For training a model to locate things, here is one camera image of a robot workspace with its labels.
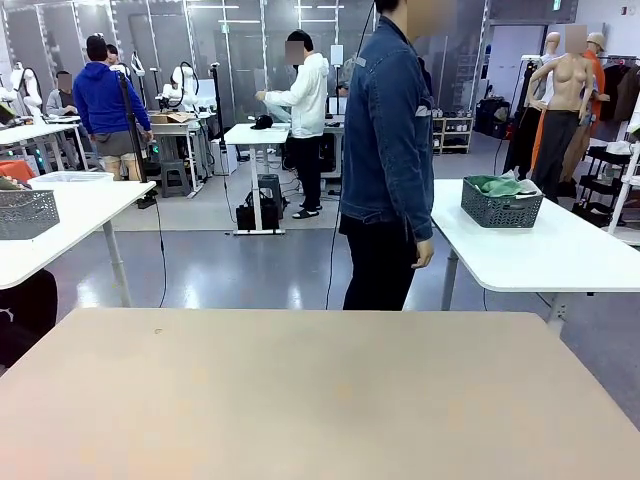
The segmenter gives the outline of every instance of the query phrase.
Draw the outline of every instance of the gray plastic stool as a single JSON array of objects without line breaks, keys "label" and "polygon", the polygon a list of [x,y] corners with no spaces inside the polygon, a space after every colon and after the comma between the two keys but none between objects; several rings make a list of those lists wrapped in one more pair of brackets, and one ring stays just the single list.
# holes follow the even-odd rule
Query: gray plastic stool
[{"label": "gray plastic stool", "polygon": [[[160,163],[162,175],[162,197],[167,198],[173,195],[184,195],[185,197],[191,193],[191,186],[187,179],[187,171],[184,168],[184,162],[162,162]],[[169,172],[178,172],[180,175],[180,185],[175,187],[169,186]]]},{"label": "gray plastic stool", "polygon": [[272,173],[258,174],[258,188],[269,190],[271,198],[276,202],[278,208],[278,218],[284,218],[284,205],[282,201],[282,190],[280,189],[280,177]]}]

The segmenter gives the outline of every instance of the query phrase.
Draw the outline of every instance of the jacket cuff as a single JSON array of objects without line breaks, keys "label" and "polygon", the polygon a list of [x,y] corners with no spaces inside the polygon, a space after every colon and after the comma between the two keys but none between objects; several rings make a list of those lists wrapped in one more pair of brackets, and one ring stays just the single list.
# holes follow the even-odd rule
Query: jacket cuff
[{"label": "jacket cuff", "polygon": [[419,228],[413,230],[413,235],[416,238],[416,242],[424,242],[430,240],[433,237],[433,227],[431,221],[421,225]]}]

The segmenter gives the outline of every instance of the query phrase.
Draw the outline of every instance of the blue denim jacket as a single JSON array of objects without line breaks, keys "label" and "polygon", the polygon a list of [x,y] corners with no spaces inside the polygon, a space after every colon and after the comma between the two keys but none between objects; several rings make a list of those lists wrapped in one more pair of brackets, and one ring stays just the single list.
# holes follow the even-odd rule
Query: blue denim jacket
[{"label": "blue denim jacket", "polygon": [[433,99],[418,56],[388,18],[356,59],[345,119],[341,210],[433,235]]}]

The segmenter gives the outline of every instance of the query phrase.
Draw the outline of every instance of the gray plastic basket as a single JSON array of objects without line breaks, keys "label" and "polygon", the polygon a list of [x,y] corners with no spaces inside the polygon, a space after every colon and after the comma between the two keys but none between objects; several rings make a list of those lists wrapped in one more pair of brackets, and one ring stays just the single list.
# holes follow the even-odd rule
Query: gray plastic basket
[{"label": "gray plastic basket", "polygon": [[484,228],[532,228],[538,218],[542,195],[527,198],[488,197],[465,178],[462,209]]},{"label": "gray plastic basket", "polygon": [[31,240],[58,223],[53,191],[0,192],[0,240]]}]

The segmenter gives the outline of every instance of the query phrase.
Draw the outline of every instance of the beige cap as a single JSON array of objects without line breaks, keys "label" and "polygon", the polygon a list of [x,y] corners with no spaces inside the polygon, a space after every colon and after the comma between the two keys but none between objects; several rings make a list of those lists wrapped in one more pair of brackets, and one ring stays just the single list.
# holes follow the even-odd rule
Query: beige cap
[{"label": "beige cap", "polygon": [[603,51],[604,51],[604,47],[605,44],[607,42],[607,39],[604,37],[604,35],[600,32],[593,32],[590,33],[589,36],[587,37],[587,43],[595,43],[596,45],[598,45]]}]

